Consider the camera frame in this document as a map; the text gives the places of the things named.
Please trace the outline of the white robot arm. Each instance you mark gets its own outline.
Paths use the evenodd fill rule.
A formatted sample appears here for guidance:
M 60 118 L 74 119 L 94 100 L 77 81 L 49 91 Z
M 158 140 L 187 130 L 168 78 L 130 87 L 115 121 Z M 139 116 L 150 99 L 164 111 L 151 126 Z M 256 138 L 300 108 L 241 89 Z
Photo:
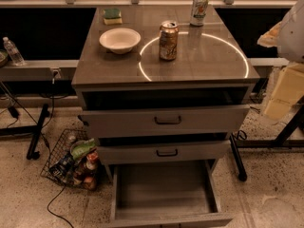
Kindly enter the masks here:
M 304 96 L 304 0 L 297 0 L 257 43 L 266 48 L 276 47 L 278 56 L 289 61 L 280 70 L 263 111 L 270 119 L 279 120 Z

